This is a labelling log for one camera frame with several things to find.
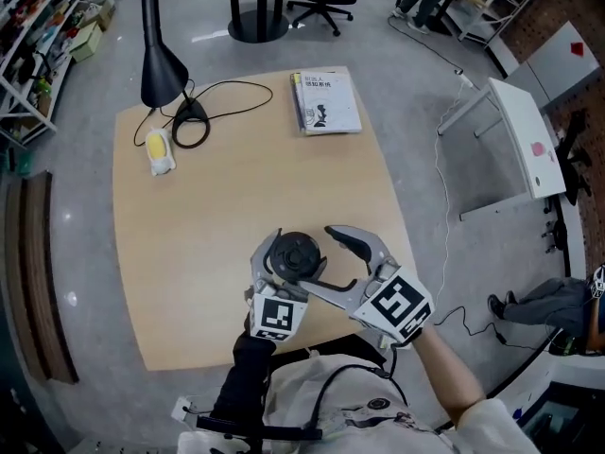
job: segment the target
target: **stack of books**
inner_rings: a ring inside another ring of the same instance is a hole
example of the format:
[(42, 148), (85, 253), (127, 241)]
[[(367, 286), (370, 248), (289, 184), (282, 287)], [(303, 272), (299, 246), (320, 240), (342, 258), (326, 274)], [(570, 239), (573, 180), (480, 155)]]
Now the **stack of books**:
[(290, 75), (301, 132), (308, 135), (360, 132), (361, 121), (348, 74), (297, 72)]

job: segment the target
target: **shoe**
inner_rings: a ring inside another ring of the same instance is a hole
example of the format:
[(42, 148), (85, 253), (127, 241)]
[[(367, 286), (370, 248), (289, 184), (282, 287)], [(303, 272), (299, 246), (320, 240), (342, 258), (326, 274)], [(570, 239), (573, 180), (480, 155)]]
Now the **shoe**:
[(421, 34), (424, 34), (424, 35), (427, 35), (430, 32), (430, 30), (428, 29), (427, 26), (417, 26), (416, 23), (414, 22), (414, 19), (408, 19), (407, 26), (409, 28), (411, 28), (412, 30), (416, 30), (417, 32), (420, 32)]
[(395, 10), (392, 11), (390, 14), (397, 19), (407, 20), (407, 15), (405, 15), (399, 7), (395, 7)]
[(504, 298), (504, 303), (506, 305), (518, 305), (517, 298), (514, 297), (514, 292), (507, 292), (506, 297)]
[(500, 320), (504, 320), (504, 306), (505, 304), (495, 294), (490, 294), (488, 297), (488, 309)]

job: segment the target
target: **concrete floor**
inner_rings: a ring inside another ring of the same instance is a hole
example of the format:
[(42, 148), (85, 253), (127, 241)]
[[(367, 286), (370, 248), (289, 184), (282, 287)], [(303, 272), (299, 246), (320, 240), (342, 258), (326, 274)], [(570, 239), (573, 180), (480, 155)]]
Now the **concrete floor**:
[[(335, 17), (342, 31), (339, 38), (322, 20), (311, 18), (283, 39), (261, 45), (222, 35), (230, 20), (229, 0), (161, 0), (161, 14), (166, 44), (198, 84), (281, 69), (349, 67), (386, 157), (418, 273), (436, 292), (445, 257), (446, 205), (434, 168), (434, 130), (460, 81), (450, 64), (388, 26), (394, 1), (359, 0), (351, 8), (353, 22)], [(51, 217), (55, 286), (81, 381), (76, 386), (50, 381), (34, 385), (34, 390), (67, 444), (75, 439), (71, 426), (76, 435), (168, 446), (184, 429), (169, 416), (176, 398), (198, 395), (196, 405), (210, 408), (227, 367), (148, 372), (134, 338), (115, 251), (112, 146), (116, 113), (140, 102), (144, 45), (140, 0), (116, 2), (112, 25), (96, 54), (70, 72), (56, 115), (59, 132), (37, 145), (35, 167), (55, 175)], [(243, 2), (243, 10), (254, 5), (254, 0)], [(422, 40), (464, 67), (478, 85), (488, 76), (499, 77), (478, 45), (442, 36)], [(464, 89), (462, 97), (473, 92)], [(514, 289), (523, 296), (563, 271), (560, 254), (544, 254), (548, 244), (540, 235), (548, 218), (539, 202), (493, 217), (458, 221), (459, 212), (507, 197), (521, 182), (504, 129), (481, 140), (472, 136), (472, 129), (493, 114), (486, 104), (438, 143), (452, 212), (445, 288), (434, 321), (451, 308), (466, 305), (472, 329), (490, 321), (488, 294)], [(68, 301), (70, 293), (77, 297), (76, 304)], [(541, 327), (499, 327), (516, 344), (536, 345), (545, 336)], [(487, 391), (531, 353), (500, 345), (492, 332), (469, 338), (459, 313), (440, 332)], [(444, 420), (415, 353), (402, 353), (397, 377), (412, 409), (426, 422), (438, 425)]]

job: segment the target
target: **white cable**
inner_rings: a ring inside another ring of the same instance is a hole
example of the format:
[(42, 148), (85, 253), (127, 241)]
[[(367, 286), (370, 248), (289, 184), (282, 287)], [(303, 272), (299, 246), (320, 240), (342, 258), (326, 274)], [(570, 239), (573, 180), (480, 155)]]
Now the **white cable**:
[(450, 197), (449, 194), (447, 192), (447, 185), (445, 184), (445, 179), (443, 178), (443, 174), (441, 173), (441, 170), (439, 168), (438, 165), (438, 161), (439, 161), (439, 149), (437, 148), (437, 144), (439, 143), (439, 128), (440, 126), (443, 124), (443, 119), (445, 119), (445, 116), (447, 116), (450, 111), (452, 111), (454, 108), (456, 108), (456, 106), (460, 103), (460, 95), (462, 94), (462, 89), (464, 88), (464, 86), (467, 85), (467, 83), (463, 80), (462, 83), (460, 84), (460, 88), (458, 89), (458, 95), (456, 96), (456, 99), (454, 100), (454, 102), (452, 103), (452, 105), (447, 108), (447, 111), (445, 113), (443, 113), (441, 115), (441, 119), (439, 120), (439, 124), (437, 125), (437, 128), (435, 129), (435, 169), (437, 170), (437, 173), (439, 173), (439, 176), (441, 178), (441, 182), (443, 183), (443, 191), (445, 192), (445, 202), (447, 203), (447, 210), (445, 212), (445, 227), (446, 227), (446, 233), (445, 233), (445, 260), (443, 261), (443, 268), (441, 270), (441, 287), (439, 288), (439, 291), (437, 293), (437, 297), (435, 298), (435, 309), (437, 310), (437, 305), (439, 304), (439, 296), (441, 294), (441, 292), (443, 291), (443, 288), (445, 288), (445, 268), (447, 267), (447, 259), (450, 256), (449, 250), (447, 248), (447, 242), (450, 238), (450, 224), (449, 224), (449, 216), (450, 216)]

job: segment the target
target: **tabletop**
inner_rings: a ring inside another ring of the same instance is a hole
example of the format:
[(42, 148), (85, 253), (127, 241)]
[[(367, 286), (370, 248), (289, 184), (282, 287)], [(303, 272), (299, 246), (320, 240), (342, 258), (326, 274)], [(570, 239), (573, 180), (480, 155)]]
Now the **tabletop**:
[(530, 93), (489, 79), (494, 97), (522, 165), (533, 199), (565, 191), (565, 181), (548, 129)]
[[(348, 72), (346, 68), (330, 69)], [(357, 92), (363, 131), (304, 137), (295, 115), (293, 71), (242, 78), (267, 85), (269, 104), (212, 121), (199, 148), (173, 148), (176, 169), (152, 177), (145, 148), (132, 136), (143, 105), (116, 117), (113, 214), (117, 253), (130, 318), (149, 370), (231, 363), (248, 312), (250, 257), (273, 230), (314, 237), (328, 266), (322, 280), (347, 285), (365, 264), (325, 232), (329, 224), (379, 234), (393, 256), (415, 272), (406, 226), (370, 120)], [(224, 84), (200, 98), (209, 115), (246, 109), (267, 91)], [(173, 114), (177, 99), (164, 107)], [(141, 138), (166, 118), (154, 114)], [(200, 124), (182, 126), (196, 141)], [(312, 297), (288, 351), (333, 340), (360, 328), (344, 311)]]

